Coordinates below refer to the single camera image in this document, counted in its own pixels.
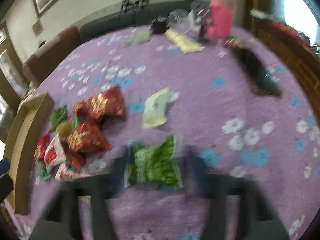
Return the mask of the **green pea snack packet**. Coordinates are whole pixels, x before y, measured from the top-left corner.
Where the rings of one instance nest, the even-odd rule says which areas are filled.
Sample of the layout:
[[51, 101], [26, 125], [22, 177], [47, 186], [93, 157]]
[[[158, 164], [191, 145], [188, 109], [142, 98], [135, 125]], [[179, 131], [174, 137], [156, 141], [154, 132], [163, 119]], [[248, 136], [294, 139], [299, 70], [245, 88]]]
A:
[[183, 187], [180, 168], [177, 163], [179, 137], [167, 136], [158, 145], [147, 145], [133, 141], [126, 146], [129, 152], [125, 168], [124, 185], [152, 183], [173, 189]]

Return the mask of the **dark red candy bag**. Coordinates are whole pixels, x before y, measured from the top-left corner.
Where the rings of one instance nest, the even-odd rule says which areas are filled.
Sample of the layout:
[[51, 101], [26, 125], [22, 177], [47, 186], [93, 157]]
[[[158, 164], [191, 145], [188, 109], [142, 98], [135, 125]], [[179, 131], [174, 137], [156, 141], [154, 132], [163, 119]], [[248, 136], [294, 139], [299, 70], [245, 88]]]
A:
[[73, 152], [98, 153], [112, 149], [100, 128], [93, 121], [85, 121], [68, 137], [67, 144]]
[[101, 121], [104, 116], [125, 119], [125, 103], [120, 87], [113, 86], [109, 90], [85, 99], [74, 107], [74, 113], [95, 121]]

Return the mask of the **red white snack packet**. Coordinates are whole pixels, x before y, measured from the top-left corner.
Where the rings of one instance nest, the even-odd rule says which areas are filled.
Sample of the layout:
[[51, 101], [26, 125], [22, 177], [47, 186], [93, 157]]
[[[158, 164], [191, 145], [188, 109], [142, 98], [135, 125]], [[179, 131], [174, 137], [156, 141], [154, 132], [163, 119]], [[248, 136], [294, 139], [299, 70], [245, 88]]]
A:
[[66, 161], [65, 151], [58, 134], [53, 137], [44, 153], [44, 164], [48, 174], [57, 165]]

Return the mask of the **small red snack packet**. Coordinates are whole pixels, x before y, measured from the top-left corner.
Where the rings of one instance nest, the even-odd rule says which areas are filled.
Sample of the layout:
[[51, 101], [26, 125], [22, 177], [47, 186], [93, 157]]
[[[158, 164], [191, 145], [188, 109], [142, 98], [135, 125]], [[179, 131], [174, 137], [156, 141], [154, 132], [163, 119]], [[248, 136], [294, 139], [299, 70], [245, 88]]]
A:
[[45, 151], [50, 143], [50, 134], [47, 133], [44, 136], [40, 137], [38, 140], [35, 153], [34, 153], [34, 160], [39, 160], [44, 158]]

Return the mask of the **small green candy packet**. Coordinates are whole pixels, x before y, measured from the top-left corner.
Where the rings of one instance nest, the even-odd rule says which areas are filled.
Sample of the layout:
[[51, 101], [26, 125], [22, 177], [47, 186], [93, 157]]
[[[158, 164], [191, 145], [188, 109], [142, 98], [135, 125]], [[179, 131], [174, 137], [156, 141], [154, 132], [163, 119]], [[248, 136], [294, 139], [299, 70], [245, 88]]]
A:
[[53, 111], [53, 113], [50, 116], [50, 123], [51, 123], [51, 132], [55, 132], [57, 126], [67, 120], [68, 113], [67, 113], [67, 106], [64, 105], [63, 107], [57, 108]]

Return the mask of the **pale green snack packet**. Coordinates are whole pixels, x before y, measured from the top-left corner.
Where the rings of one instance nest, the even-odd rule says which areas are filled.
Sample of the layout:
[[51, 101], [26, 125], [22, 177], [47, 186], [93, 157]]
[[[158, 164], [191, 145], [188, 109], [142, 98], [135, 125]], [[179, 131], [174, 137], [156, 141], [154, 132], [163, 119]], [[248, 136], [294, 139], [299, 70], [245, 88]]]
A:
[[179, 92], [171, 91], [169, 87], [152, 94], [144, 103], [142, 129], [162, 126], [167, 122], [167, 106], [180, 96]]

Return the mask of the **purple floral tablecloth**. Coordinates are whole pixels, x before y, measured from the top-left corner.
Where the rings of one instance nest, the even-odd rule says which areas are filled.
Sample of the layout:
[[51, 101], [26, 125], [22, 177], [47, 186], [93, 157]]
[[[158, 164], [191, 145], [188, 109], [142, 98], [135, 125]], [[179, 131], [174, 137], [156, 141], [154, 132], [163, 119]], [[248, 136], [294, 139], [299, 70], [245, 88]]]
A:
[[[249, 32], [233, 29], [270, 71], [281, 96], [257, 95], [233, 54], [222, 44], [182, 54], [165, 36], [126, 47], [142, 28], [128, 28], [74, 49], [39, 85], [68, 114], [82, 100], [113, 86], [124, 96], [126, 119], [106, 120], [112, 149], [93, 154], [86, 173], [110, 167], [120, 147], [134, 140], [158, 145], [179, 137], [195, 145], [214, 172], [251, 177], [268, 196], [291, 239], [299, 239], [319, 210], [319, 127], [306, 94], [280, 59]], [[180, 93], [167, 122], [142, 129], [144, 103], [169, 87]]]

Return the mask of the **cream tube package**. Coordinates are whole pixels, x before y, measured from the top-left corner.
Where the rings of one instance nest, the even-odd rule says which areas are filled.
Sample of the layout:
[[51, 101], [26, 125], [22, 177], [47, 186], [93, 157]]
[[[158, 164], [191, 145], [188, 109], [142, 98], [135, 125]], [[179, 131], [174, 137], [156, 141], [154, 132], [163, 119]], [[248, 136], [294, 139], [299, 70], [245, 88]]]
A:
[[164, 35], [174, 42], [183, 54], [195, 53], [204, 50], [204, 46], [175, 29], [168, 29]]

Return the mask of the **greenish booklet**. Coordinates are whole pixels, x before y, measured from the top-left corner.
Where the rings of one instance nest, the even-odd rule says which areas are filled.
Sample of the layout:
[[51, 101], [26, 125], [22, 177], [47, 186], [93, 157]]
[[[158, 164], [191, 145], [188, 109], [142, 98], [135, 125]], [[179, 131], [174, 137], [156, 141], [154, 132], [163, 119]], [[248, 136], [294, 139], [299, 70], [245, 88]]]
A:
[[152, 31], [141, 31], [139, 33], [134, 33], [129, 36], [128, 41], [125, 43], [125, 46], [135, 46], [147, 43], [151, 40], [152, 37]]

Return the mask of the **pink sleeved water bottle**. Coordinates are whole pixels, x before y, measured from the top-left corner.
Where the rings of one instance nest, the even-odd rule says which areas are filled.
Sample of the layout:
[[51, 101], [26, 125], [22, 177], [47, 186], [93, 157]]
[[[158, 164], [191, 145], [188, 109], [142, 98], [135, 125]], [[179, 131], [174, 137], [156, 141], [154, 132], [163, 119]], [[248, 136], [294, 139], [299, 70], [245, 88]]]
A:
[[210, 0], [210, 17], [207, 19], [207, 34], [211, 37], [225, 39], [233, 26], [233, 0]]

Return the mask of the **small black cup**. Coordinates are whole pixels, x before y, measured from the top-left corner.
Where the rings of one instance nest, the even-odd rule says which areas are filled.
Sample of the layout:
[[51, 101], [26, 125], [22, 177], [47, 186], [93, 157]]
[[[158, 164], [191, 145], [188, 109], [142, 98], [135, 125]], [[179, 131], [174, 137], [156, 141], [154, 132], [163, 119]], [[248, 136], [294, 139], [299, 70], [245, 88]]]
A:
[[153, 34], [164, 34], [168, 30], [167, 18], [159, 15], [151, 21], [150, 31]]

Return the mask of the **clear plastic cup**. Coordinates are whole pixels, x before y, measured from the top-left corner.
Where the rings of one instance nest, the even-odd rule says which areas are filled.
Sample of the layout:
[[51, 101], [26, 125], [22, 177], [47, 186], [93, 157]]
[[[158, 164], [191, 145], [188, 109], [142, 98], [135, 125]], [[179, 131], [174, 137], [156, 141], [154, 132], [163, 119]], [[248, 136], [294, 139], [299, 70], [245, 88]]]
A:
[[187, 33], [192, 29], [189, 13], [183, 9], [172, 11], [167, 17], [167, 26], [182, 33]]

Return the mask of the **black leather sofa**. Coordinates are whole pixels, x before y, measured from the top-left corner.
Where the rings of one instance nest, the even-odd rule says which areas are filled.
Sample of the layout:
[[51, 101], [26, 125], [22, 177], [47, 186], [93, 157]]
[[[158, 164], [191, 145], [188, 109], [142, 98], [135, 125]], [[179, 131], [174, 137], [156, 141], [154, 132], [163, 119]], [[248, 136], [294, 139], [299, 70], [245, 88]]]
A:
[[167, 17], [172, 11], [177, 9], [190, 11], [193, 1], [195, 0], [149, 3], [139, 8], [120, 11], [104, 16], [86, 23], [80, 28], [80, 41], [85, 43], [116, 30], [127, 27], [148, 25], [151, 24], [152, 20], [156, 19], [158, 16]]

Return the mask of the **black phone stand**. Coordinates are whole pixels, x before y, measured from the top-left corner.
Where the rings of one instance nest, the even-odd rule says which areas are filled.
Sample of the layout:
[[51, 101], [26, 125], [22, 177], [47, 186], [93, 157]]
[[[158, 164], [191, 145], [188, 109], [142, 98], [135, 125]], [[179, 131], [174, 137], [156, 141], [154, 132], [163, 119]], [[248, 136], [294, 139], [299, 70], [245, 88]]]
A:
[[201, 44], [212, 44], [213, 38], [208, 33], [209, 28], [213, 25], [213, 17], [209, 2], [195, 0], [191, 3], [193, 23], [199, 29], [197, 41]]

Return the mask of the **black clamps on sofa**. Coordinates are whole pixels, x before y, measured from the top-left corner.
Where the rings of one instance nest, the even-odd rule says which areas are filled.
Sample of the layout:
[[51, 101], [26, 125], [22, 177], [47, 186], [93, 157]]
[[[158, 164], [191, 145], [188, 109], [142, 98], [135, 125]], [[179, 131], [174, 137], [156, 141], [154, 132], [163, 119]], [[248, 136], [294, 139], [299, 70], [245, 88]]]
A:
[[127, 12], [129, 10], [136, 10], [148, 5], [150, 0], [122, 0], [120, 5], [120, 12]]

